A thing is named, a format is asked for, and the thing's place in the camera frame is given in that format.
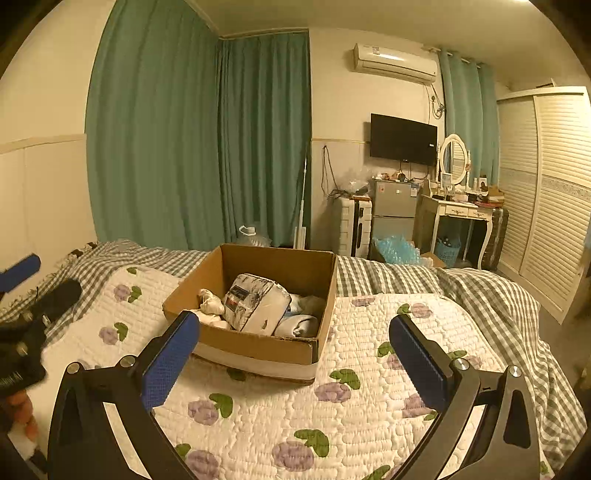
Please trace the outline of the white socks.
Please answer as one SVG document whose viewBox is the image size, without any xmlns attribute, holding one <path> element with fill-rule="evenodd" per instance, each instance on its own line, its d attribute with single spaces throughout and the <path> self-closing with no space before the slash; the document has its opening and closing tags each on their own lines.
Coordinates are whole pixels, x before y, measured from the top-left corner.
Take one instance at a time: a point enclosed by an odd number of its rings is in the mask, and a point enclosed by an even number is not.
<svg viewBox="0 0 591 480">
<path fill-rule="evenodd" d="M 198 298 L 200 299 L 199 310 L 204 314 L 213 316 L 222 316 L 224 314 L 224 303 L 211 290 L 200 289 Z"/>
</svg>

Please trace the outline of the cream cloth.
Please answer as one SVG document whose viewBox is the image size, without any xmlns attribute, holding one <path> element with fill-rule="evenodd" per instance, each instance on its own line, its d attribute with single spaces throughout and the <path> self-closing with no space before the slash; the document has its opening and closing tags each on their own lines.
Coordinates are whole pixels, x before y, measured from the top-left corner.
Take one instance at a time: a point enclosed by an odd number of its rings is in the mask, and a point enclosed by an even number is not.
<svg viewBox="0 0 591 480">
<path fill-rule="evenodd" d="M 228 321 L 225 321 L 219 315 L 207 314 L 207 313 L 204 313 L 204 311 L 201 311 L 199 309 L 192 309 L 191 312 L 194 313 L 195 315 L 197 315 L 197 319 L 199 320 L 199 322 L 201 324 L 204 324 L 206 326 L 211 326 L 213 328 L 222 329 L 222 330 L 231 330 L 232 329 L 232 327 L 230 326 Z"/>
</svg>

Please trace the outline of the black white tissue pack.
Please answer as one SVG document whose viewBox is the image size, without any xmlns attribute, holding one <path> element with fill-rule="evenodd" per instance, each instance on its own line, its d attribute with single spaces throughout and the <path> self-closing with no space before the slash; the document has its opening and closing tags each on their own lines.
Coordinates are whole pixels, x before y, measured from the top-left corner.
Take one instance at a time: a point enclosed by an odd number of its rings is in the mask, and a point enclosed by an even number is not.
<svg viewBox="0 0 591 480">
<path fill-rule="evenodd" d="M 239 274 L 224 295 L 223 319 L 238 332 L 271 336 L 290 305 L 290 294 L 276 281 Z"/>
</svg>

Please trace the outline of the clear water jug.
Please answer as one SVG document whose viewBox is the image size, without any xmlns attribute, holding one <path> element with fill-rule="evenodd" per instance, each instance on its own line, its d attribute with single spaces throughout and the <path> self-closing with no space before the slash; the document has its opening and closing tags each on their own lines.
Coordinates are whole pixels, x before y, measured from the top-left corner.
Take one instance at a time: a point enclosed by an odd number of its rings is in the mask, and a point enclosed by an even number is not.
<svg viewBox="0 0 591 480">
<path fill-rule="evenodd" d="M 256 231 L 254 226 L 242 225 L 238 228 L 238 237 L 235 243 L 238 245 L 256 246 L 256 247 L 270 247 L 271 240 L 265 235 Z"/>
</svg>

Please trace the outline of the blue laundry basket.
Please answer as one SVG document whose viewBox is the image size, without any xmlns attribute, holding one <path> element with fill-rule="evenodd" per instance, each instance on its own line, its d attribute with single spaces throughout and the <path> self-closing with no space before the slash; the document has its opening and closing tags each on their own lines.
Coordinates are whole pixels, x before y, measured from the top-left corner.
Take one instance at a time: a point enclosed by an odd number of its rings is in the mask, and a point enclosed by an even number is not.
<svg viewBox="0 0 591 480">
<path fill-rule="evenodd" d="M 458 238 L 438 238 L 435 255 L 448 267 L 453 268 L 458 260 L 461 241 Z"/>
</svg>

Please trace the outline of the brown cardboard box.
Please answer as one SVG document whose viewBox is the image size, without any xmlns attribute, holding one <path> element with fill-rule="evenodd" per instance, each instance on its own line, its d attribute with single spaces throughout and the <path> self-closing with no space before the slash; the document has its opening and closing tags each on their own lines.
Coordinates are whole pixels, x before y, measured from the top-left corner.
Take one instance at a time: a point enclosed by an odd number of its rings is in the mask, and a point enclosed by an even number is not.
<svg viewBox="0 0 591 480">
<path fill-rule="evenodd" d="M 202 322 L 197 356 L 256 375 L 311 383 L 328 342 L 337 257 L 328 251 L 222 244 L 166 298 L 168 321 L 221 300 Z"/>
</svg>

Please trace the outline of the teal curtain left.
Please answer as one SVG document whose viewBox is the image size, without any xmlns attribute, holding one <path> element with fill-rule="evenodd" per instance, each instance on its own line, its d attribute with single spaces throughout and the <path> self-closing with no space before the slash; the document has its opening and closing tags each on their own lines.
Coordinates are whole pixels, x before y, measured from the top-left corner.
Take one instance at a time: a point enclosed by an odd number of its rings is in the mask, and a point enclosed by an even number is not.
<svg viewBox="0 0 591 480">
<path fill-rule="evenodd" d="M 246 225 L 289 245 L 311 141 L 310 37 L 223 40 L 183 1 L 118 1 L 85 131 L 100 240 L 209 250 Z"/>
</svg>

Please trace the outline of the teal curtain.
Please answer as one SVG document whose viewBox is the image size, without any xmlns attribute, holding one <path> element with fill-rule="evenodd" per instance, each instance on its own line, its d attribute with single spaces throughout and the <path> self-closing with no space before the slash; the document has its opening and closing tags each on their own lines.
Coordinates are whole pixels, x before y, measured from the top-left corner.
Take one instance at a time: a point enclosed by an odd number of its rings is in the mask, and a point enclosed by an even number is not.
<svg viewBox="0 0 591 480">
<path fill-rule="evenodd" d="M 470 151 L 470 183 L 484 176 L 499 179 L 499 115 L 494 69 L 476 60 L 464 61 L 454 51 L 438 54 L 443 81 L 446 133 L 461 137 Z"/>
<path fill-rule="evenodd" d="M 311 141 L 310 37 L 223 40 L 183 1 L 118 1 L 85 131 L 100 240 L 209 250 L 246 225 L 289 245 Z"/>
</svg>

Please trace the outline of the blue plastic bottle pack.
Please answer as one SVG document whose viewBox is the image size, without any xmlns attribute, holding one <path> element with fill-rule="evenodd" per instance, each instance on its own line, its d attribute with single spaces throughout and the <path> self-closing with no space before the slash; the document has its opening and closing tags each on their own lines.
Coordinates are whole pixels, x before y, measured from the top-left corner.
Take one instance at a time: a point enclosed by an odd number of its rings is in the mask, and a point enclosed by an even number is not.
<svg viewBox="0 0 591 480">
<path fill-rule="evenodd" d="M 391 265 L 415 265 L 433 267 L 432 259 L 422 257 L 420 250 L 402 235 L 388 236 L 383 239 L 374 239 L 374 256 Z"/>
</svg>

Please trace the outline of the white dressing table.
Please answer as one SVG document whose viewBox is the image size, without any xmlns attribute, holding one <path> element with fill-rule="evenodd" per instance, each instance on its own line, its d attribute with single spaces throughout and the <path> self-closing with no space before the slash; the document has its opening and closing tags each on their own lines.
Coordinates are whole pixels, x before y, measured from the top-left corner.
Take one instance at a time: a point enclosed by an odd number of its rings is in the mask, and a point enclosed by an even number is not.
<svg viewBox="0 0 591 480">
<path fill-rule="evenodd" d="M 445 261 L 442 250 L 456 248 L 458 262 L 479 270 L 494 270 L 505 235 L 508 212 L 501 205 L 452 201 L 420 194 L 414 222 L 413 241 L 421 253 Z"/>
</svg>

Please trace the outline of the white mop pole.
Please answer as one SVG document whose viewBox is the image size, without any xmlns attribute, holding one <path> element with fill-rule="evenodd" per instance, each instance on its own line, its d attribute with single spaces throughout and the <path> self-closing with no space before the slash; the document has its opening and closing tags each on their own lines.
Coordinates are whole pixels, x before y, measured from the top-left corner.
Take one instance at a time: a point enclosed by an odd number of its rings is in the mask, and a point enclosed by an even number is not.
<svg viewBox="0 0 591 480">
<path fill-rule="evenodd" d="M 305 207 L 305 189 L 307 189 L 307 177 L 308 177 L 308 157 L 304 157 L 303 167 L 303 182 L 301 182 L 301 200 L 300 207 L 298 208 L 297 225 L 294 229 L 294 249 L 304 250 L 305 249 L 305 232 L 307 228 L 304 227 L 304 207 Z"/>
</svg>

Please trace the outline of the silver mini fridge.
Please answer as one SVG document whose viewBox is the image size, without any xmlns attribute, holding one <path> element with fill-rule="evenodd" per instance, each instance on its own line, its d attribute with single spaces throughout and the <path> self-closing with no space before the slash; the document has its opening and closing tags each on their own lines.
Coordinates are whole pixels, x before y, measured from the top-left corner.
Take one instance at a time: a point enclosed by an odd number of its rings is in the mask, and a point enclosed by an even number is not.
<svg viewBox="0 0 591 480">
<path fill-rule="evenodd" d="M 415 183 L 379 179 L 372 181 L 371 260 L 383 260 L 376 246 L 377 240 L 402 236 L 407 241 L 413 241 L 418 192 L 419 186 Z"/>
</svg>

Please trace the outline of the white suitcase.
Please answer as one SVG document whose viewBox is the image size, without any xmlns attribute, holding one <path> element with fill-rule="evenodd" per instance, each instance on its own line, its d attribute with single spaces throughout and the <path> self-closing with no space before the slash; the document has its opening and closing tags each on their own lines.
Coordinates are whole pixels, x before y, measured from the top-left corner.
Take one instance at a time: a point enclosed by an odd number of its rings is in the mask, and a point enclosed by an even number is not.
<svg viewBox="0 0 591 480">
<path fill-rule="evenodd" d="M 373 204 L 369 196 L 340 197 L 332 204 L 332 251 L 366 259 L 370 253 Z"/>
</svg>

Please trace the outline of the oval vanity mirror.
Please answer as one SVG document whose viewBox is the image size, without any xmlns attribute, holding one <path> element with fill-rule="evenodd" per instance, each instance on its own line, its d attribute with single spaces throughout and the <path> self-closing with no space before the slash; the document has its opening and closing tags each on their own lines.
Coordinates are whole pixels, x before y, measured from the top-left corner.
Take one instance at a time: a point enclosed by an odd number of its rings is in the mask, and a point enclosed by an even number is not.
<svg viewBox="0 0 591 480">
<path fill-rule="evenodd" d="M 469 149 L 458 134 L 445 138 L 438 152 L 438 165 L 443 182 L 462 184 L 471 169 Z"/>
</svg>

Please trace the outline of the white louvered wardrobe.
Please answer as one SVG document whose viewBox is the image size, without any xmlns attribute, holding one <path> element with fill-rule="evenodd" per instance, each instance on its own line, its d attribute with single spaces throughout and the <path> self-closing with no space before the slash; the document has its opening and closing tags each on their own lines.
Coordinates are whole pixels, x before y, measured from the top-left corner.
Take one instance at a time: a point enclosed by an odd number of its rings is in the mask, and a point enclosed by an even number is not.
<svg viewBox="0 0 591 480">
<path fill-rule="evenodd" d="M 590 97 L 582 86 L 526 90 L 498 112 L 509 212 L 499 269 L 563 322 L 590 263 Z"/>
</svg>

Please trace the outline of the teal curtain right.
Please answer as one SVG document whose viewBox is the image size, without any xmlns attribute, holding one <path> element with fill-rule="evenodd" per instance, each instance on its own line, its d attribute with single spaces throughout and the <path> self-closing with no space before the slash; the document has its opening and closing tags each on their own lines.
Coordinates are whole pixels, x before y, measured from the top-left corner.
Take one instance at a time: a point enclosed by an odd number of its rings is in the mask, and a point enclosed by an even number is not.
<svg viewBox="0 0 591 480">
<path fill-rule="evenodd" d="M 464 61 L 454 51 L 438 54 L 443 81 L 446 133 L 461 137 L 470 151 L 470 183 L 484 176 L 499 179 L 499 115 L 494 69 L 476 60 Z"/>
</svg>

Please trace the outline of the white air conditioner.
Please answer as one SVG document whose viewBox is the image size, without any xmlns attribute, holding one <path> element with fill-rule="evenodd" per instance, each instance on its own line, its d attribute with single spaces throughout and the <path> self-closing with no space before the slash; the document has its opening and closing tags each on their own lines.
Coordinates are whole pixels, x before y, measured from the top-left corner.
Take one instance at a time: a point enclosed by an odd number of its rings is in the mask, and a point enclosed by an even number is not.
<svg viewBox="0 0 591 480">
<path fill-rule="evenodd" d="M 437 62 L 430 58 L 377 46 L 356 43 L 353 48 L 355 70 L 390 76 L 426 85 L 437 79 Z"/>
</svg>

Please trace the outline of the black wall television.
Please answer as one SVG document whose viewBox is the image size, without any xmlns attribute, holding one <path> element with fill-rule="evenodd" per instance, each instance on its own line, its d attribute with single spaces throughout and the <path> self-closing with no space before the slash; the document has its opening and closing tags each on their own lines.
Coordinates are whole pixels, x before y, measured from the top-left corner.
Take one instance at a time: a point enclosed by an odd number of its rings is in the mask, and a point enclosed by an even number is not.
<svg viewBox="0 0 591 480">
<path fill-rule="evenodd" d="M 433 167 L 438 158 L 438 128 L 399 117 L 370 115 L 370 156 Z"/>
</svg>

